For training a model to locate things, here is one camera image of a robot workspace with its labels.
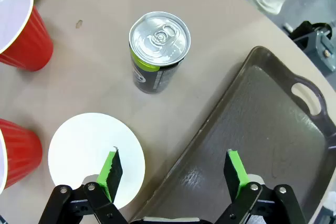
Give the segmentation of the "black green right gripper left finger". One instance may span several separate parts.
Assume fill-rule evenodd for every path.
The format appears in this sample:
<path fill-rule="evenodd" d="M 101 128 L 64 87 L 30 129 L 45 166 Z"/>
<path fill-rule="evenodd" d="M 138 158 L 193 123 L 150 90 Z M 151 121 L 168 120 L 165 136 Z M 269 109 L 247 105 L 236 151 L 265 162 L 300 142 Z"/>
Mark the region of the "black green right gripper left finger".
<path fill-rule="evenodd" d="M 39 223 L 80 223 L 86 215 L 95 216 L 98 223 L 127 223 L 114 205 L 122 174 L 116 149 L 108 154 L 96 182 L 88 182 L 77 189 L 56 186 Z"/>

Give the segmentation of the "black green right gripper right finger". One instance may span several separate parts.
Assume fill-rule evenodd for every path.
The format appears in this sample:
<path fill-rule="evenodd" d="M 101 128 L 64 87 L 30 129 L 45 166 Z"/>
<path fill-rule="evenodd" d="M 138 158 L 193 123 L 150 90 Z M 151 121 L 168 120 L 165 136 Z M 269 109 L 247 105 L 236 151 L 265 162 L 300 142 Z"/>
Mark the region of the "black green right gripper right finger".
<path fill-rule="evenodd" d="M 252 182 L 237 151 L 226 152 L 224 176 L 232 203 L 216 223 L 247 223 L 250 216 L 261 216 L 265 223 L 306 223 L 293 189 Z"/>

